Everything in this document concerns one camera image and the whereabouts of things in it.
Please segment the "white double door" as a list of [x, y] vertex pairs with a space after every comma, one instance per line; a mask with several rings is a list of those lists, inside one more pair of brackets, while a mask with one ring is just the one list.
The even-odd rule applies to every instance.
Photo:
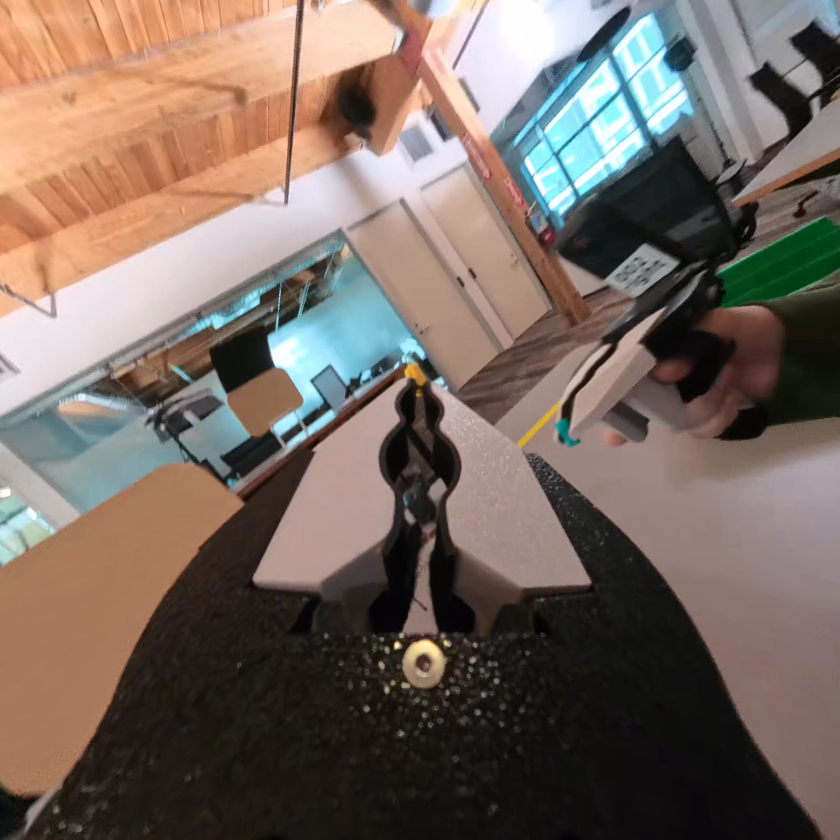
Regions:
[[345, 232], [453, 389], [551, 310], [541, 282], [465, 164]]

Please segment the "white office table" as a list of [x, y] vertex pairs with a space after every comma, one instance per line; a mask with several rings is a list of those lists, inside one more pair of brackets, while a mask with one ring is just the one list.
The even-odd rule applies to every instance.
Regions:
[[819, 111], [748, 186], [732, 204], [741, 207], [758, 201], [808, 175], [819, 172], [839, 158], [839, 101]]

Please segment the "large grid window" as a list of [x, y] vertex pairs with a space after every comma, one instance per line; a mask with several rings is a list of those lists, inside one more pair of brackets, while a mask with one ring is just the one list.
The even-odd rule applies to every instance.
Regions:
[[665, 62], [660, 16], [625, 24], [607, 47], [555, 86], [509, 145], [511, 172], [552, 223], [694, 115]]

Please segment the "person's right hand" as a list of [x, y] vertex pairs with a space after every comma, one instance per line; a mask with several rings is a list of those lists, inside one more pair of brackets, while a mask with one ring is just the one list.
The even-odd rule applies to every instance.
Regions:
[[766, 403], [772, 396], [780, 375], [784, 325], [771, 310], [753, 305], [711, 311], [697, 327], [736, 344], [710, 390], [686, 407], [688, 434], [718, 438], [743, 406]]

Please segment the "black hanging rod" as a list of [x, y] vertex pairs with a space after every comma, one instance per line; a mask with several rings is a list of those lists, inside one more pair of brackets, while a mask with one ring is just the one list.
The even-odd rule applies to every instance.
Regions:
[[289, 123], [287, 132], [287, 158], [286, 171], [283, 185], [283, 203], [288, 206], [290, 203], [290, 188], [291, 188], [291, 174], [293, 164], [293, 149], [295, 143], [295, 132], [298, 117], [298, 94], [300, 88], [300, 71], [301, 71], [301, 53], [302, 53], [302, 37], [303, 25], [305, 22], [306, 2], [303, 0], [297, 1], [296, 17], [295, 17], [295, 37], [294, 49], [292, 55], [291, 68], [291, 82], [290, 82], [290, 103], [289, 103]]

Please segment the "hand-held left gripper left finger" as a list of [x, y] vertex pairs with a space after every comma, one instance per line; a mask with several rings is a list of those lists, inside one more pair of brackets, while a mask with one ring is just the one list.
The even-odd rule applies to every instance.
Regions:
[[316, 448], [253, 575], [260, 590], [336, 604], [352, 629], [400, 633], [415, 596], [419, 525], [399, 482], [417, 384], [386, 389]]

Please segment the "black office chair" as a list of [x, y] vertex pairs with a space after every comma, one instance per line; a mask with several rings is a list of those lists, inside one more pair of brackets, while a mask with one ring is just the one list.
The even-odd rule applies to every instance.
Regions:
[[769, 62], [765, 62], [749, 76], [749, 83], [781, 113], [787, 129], [787, 140], [801, 133], [812, 120], [809, 98], [801, 89], [790, 84]]
[[788, 41], [806, 61], [813, 64], [821, 79], [821, 88], [838, 83], [838, 40], [826, 32], [816, 20], [791, 35]]

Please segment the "tan chair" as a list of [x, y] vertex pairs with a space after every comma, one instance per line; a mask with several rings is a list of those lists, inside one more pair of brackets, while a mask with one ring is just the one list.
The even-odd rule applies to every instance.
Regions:
[[297, 414], [303, 396], [281, 368], [264, 371], [227, 394], [227, 404], [245, 431], [254, 438], [271, 432], [284, 417]]

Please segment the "green ribbed panel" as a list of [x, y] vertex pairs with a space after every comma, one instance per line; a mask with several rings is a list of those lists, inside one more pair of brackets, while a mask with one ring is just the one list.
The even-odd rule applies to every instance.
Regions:
[[718, 271], [721, 308], [784, 298], [839, 269], [839, 226], [820, 217]]

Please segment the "person's right forearm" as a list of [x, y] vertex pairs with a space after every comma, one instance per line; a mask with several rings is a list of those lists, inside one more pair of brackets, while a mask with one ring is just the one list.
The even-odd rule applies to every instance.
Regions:
[[784, 327], [779, 376], [766, 403], [770, 426], [839, 417], [839, 273], [762, 301]]

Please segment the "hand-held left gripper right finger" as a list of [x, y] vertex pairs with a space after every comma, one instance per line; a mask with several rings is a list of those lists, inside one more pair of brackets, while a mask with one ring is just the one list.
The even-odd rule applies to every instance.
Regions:
[[436, 475], [431, 605], [441, 634], [490, 635], [509, 607], [578, 595], [592, 579], [522, 449], [438, 385], [425, 386]]

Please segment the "black monitor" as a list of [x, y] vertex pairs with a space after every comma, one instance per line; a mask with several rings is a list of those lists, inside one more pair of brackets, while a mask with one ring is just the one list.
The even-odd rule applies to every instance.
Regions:
[[209, 350], [209, 357], [224, 391], [229, 394], [274, 369], [267, 329], [258, 326], [240, 332]]

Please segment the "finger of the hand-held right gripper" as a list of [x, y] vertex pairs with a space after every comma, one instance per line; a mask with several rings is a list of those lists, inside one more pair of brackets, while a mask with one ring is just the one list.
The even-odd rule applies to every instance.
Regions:
[[571, 430], [576, 395], [613, 353], [614, 344], [598, 343], [574, 370], [560, 399], [556, 416], [557, 430]]
[[599, 423], [627, 440], [645, 440], [651, 421], [673, 428], [673, 386], [650, 377], [657, 360], [644, 346], [664, 318], [661, 308], [613, 343], [614, 353], [576, 395], [573, 436], [580, 438]]

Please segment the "wooden support post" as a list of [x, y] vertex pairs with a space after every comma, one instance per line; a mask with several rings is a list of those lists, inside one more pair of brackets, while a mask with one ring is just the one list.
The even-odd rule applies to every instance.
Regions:
[[473, 170], [529, 267], [534, 270], [553, 305], [567, 321], [573, 326], [583, 323], [591, 315], [588, 305], [565, 269], [556, 258], [550, 256], [539, 237], [533, 233], [524, 197], [491, 142], [478, 111], [471, 104], [454, 69], [447, 63], [430, 33], [423, 35], [419, 30], [412, 29], [409, 36], [413, 46], [406, 45], [404, 50], [415, 51], [416, 57], [406, 58], [406, 62], [414, 65], [416, 78], [425, 85], [432, 96], [433, 105], [441, 111], [447, 127], [466, 152]]

